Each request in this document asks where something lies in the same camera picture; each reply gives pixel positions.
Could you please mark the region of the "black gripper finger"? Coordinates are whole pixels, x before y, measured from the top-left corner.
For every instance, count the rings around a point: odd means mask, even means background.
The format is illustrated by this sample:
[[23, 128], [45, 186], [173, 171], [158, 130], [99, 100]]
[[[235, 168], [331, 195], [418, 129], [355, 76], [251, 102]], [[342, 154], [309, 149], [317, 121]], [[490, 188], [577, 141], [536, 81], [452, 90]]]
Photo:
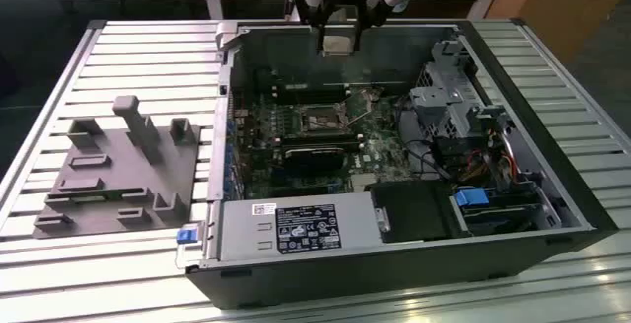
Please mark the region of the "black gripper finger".
[[318, 32], [317, 51], [325, 51], [326, 26], [333, 14], [341, 9], [338, 0], [294, 0], [301, 23]]
[[370, 27], [379, 27], [386, 22], [387, 16], [393, 11], [385, 0], [351, 0], [357, 13], [357, 22], [354, 23], [354, 52], [361, 50], [362, 33]]

